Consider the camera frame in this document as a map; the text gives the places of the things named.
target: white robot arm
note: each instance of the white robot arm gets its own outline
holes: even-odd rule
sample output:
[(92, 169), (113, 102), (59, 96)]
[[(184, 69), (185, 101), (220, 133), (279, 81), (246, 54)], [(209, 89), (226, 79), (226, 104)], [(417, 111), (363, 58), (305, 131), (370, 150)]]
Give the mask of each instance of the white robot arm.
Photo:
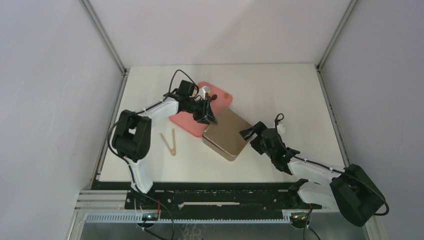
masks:
[(166, 93), (155, 104), (138, 112), (121, 112), (111, 141), (116, 152), (112, 152), (127, 162), (132, 188), (136, 191), (146, 194), (153, 185), (146, 159), (152, 127), (181, 111), (193, 114), (198, 123), (217, 124), (210, 105), (211, 98), (193, 96), (195, 87), (194, 83), (182, 80), (179, 88)]
[[(284, 133), (282, 120), (278, 114), (275, 128), (267, 128), (262, 122), (243, 130), (240, 135), (248, 140), (257, 136), (250, 145), (259, 154), (265, 153), (281, 172), (300, 178), (289, 188), (292, 194), (291, 204), (298, 207), (306, 204), (318, 204), (340, 213), (353, 225), (362, 227), (373, 215), (383, 216), (389, 212), (389, 206), (376, 185), (358, 165), (348, 167), (329, 165), (297, 156), (299, 151), (286, 147), (281, 135)], [(376, 213), (385, 205), (385, 213)]]

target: red wire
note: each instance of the red wire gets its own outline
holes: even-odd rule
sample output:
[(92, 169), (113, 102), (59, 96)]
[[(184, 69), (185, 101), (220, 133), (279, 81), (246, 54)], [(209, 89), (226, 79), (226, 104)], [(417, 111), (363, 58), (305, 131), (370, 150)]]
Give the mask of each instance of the red wire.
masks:
[(156, 213), (157, 215), (159, 215), (159, 212), (161, 211), (161, 205), (160, 205), (159, 203), (157, 204), (157, 213)]

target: white wall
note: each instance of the white wall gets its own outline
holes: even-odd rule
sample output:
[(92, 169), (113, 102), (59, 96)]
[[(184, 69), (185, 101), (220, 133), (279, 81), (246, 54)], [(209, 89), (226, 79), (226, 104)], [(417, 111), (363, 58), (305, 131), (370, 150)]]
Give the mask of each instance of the white wall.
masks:
[(349, 0), (91, 0), (124, 65), (317, 64)]
[(0, 3), (0, 239), (64, 239), (120, 72), (77, 0)]
[(361, 1), (324, 69), (351, 161), (384, 193), (389, 239), (423, 239), (424, 1)]

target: black cable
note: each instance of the black cable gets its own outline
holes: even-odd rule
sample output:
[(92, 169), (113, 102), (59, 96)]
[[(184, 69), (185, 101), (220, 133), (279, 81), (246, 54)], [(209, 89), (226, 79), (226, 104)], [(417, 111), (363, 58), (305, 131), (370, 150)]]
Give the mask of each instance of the black cable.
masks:
[[(281, 120), (283, 120), (283, 119), (284, 119), (284, 114), (282, 114), (282, 113), (277, 114), (277, 116), (276, 116), (276, 117), (275, 117), (275, 119), (274, 119), (274, 127), (275, 127), (275, 130), (277, 131), (277, 133), (278, 133), (277, 125), (278, 125), (278, 123), (279, 123)], [(306, 162), (306, 163), (310, 163), (310, 164), (318, 165), (318, 166), (320, 166), (320, 167), (322, 167), (322, 168), (324, 168), (324, 169), (327, 169), (327, 170), (330, 170), (330, 171), (332, 171), (332, 172), (335, 172), (335, 173), (341, 174), (341, 175), (343, 175), (343, 176), (346, 176), (346, 177), (348, 177), (348, 178), (351, 178), (351, 179), (353, 179), (353, 180), (357, 181), (358, 183), (360, 183), (360, 184), (364, 185), (366, 188), (368, 188), (369, 190), (371, 190), (371, 191), (372, 191), (375, 195), (377, 195), (377, 196), (380, 198), (380, 200), (383, 202), (384, 206), (385, 206), (385, 212), (383, 212), (383, 213), (374, 213), (374, 215), (375, 215), (375, 216), (385, 216), (385, 215), (389, 214), (390, 208), (389, 208), (389, 204), (386, 202), (385, 197), (384, 197), (384, 196), (381, 196), (379, 193), (377, 193), (377, 191), (375, 191), (375, 190), (374, 190), (372, 187), (370, 187), (368, 184), (366, 184), (365, 182), (363, 182), (363, 181), (359, 180), (357, 177), (350, 175), (350, 174), (349, 174), (349, 173), (347, 173), (347, 172), (342, 172), (342, 171), (339, 171), (339, 170), (336, 170), (336, 169), (331, 169), (331, 168), (329, 168), (328, 166), (323, 165), (323, 164), (321, 164), (321, 163), (319, 163), (319, 162), (311, 161), (311, 160), (308, 160), (308, 159), (303, 159), (303, 158), (301, 158), (301, 157), (298, 157), (298, 156), (293, 155), (293, 154), (292, 154), (291, 152), (289, 152), (289, 151), (287, 150), (287, 148), (285, 147), (285, 145), (284, 145), (284, 143), (283, 143), (283, 140), (281, 139), (280, 134), (277, 134), (277, 137), (278, 137), (278, 140), (279, 140), (279, 142), (280, 142), (281, 146), (283, 147), (283, 149), (284, 149), (284, 150), (285, 150), (285, 151), (286, 151), (286, 152), (287, 152), (290, 156), (292, 156), (293, 158), (298, 159), (298, 160), (301, 160), (301, 161), (304, 161), (304, 162)]]
[(318, 234), (317, 234), (317, 232), (316, 231), (314, 231), (311, 227), (308, 227), (308, 229), (313, 233), (313, 234), (315, 234), (315, 236), (316, 236), (316, 238), (318, 238), (318, 240), (321, 240), (321, 238), (320, 238), (320, 236), (318, 236)]
[[(197, 96), (197, 94), (199, 94), (199, 86), (197, 86), (197, 84), (193, 81), (193, 79), (187, 74), (187, 73), (185, 73), (183, 70), (181, 70), (181, 69), (177, 69), (175, 72), (174, 72), (174, 74), (172, 75), (172, 78), (171, 78), (171, 81), (170, 81), (170, 83), (169, 83), (169, 89), (168, 89), (168, 93), (171, 93), (171, 88), (172, 88), (172, 83), (173, 83), (173, 81), (174, 81), (174, 78), (175, 78), (175, 76), (176, 76), (176, 74), (178, 73), (178, 72), (181, 72), (181, 73), (183, 73), (184, 75), (186, 75), (187, 76), (187, 78), (188, 79), (190, 79), (190, 81), (196, 86), (196, 88), (197, 88), (197, 91), (196, 91), (196, 96)], [(134, 112), (134, 113), (132, 113), (132, 114), (129, 114), (129, 115), (127, 115), (127, 116), (125, 116), (125, 118), (122, 118), (122, 119), (119, 119), (117, 122), (115, 122), (113, 125), (112, 125), (112, 127), (109, 129), (109, 132), (107, 133), (107, 148), (115, 155), (115, 156), (117, 156), (118, 158), (120, 158), (120, 159), (122, 159), (122, 160), (124, 160), (124, 162), (126, 162), (126, 164), (128, 165), (128, 168), (129, 168), (129, 173), (130, 173), (130, 175), (131, 175), (131, 181), (134, 183), (134, 185), (135, 185), (135, 188), (136, 188), (136, 190), (140, 193), (140, 194), (142, 194), (144, 197), (146, 197), (146, 198), (148, 198), (148, 199), (150, 199), (150, 200), (152, 200), (152, 201), (154, 201), (154, 202), (156, 202), (156, 203), (158, 203), (159, 205), (161, 205), (168, 213), (169, 213), (169, 217), (171, 218), (171, 223), (172, 223), (172, 236), (171, 236), (171, 238), (170, 238), (170, 240), (173, 240), (174, 239), (174, 234), (175, 234), (175, 224), (174, 224), (174, 218), (172, 217), (172, 214), (171, 214), (171, 211), (165, 206), (165, 205), (163, 205), (161, 202), (159, 202), (159, 201), (157, 201), (156, 199), (154, 199), (154, 198), (152, 198), (152, 197), (150, 197), (150, 196), (148, 196), (147, 194), (145, 194), (145, 193), (143, 193), (142, 191), (141, 191), (141, 189), (139, 188), (139, 186), (137, 185), (137, 183), (136, 183), (136, 180), (135, 180), (135, 178), (134, 178), (134, 173), (133, 173), (133, 169), (131, 168), (131, 166), (130, 166), (130, 163), (129, 163), (129, 161), (127, 160), (127, 159), (125, 159), (124, 157), (122, 157), (122, 156), (120, 156), (116, 151), (114, 151), (114, 149), (112, 148), (112, 146), (111, 146), (111, 137), (112, 137), (112, 132), (113, 132), (113, 130), (114, 130), (114, 128), (121, 122), (121, 121), (123, 121), (124, 119), (127, 119), (127, 118), (130, 118), (130, 117), (132, 117), (132, 116), (135, 116), (135, 115), (138, 115), (138, 114), (142, 114), (142, 113), (144, 113), (145, 111), (148, 111), (148, 110), (150, 110), (150, 109), (152, 109), (152, 108), (154, 108), (154, 107), (156, 107), (157, 105), (159, 105), (159, 104), (161, 104), (163, 101), (165, 101), (166, 99), (168, 98), (168, 96), (166, 96), (162, 101), (160, 101), (160, 102), (157, 102), (157, 103), (155, 103), (155, 104), (153, 104), (152, 106), (150, 106), (150, 107), (148, 107), (148, 108), (146, 108), (145, 110), (142, 110), (142, 111), (138, 111), (138, 112)], [(156, 238), (158, 238), (158, 239), (161, 239), (161, 240), (168, 240), (168, 239), (166, 239), (166, 238), (163, 238), (163, 237), (161, 237), (161, 236), (159, 236), (159, 235), (157, 235), (157, 234), (155, 234), (155, 233), (153, 233), (153, 232), (151, 232), (150, 230), (147, 230), (146, 228), (144, 228), (144, 231), (146, 231), (147, 233), (149, 233), (149, 234), (151, 234), (151, 235), (153, 235), (153, 236), (155, 236)]]
[(309, 207), (309, 211), (307, 212), (307, 214), (306, 214), (306, 222), (305, 222), (305, 227), (303, 228), (303, 240), (306, 240), (306, 228), (308, 227), (308, 219), (309, 219), (309, 216), (311, 215), (311, 213), (312, 213), (312, 205), (309, 205), (310, 207)]

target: wooden tongs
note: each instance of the wooden tongs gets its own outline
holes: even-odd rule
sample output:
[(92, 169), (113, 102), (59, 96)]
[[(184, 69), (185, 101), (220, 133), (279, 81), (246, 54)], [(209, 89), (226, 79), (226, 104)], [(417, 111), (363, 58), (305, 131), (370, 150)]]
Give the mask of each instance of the wooden tongs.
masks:
[(160, 133), (160, 137), (162, 137), (163, 142), (165, 143), (166, 147), (168, 148), (169, 152), (171, 153), (172, 156), (177, 155), (177, 148), (175, 146), (175, 129), (172, 129), (172, 143), (173, 143), (173, 148), (170, 147), (170, 145), (168, 144), (167, 140), (165, 139), (164, 135), (162, 133)]

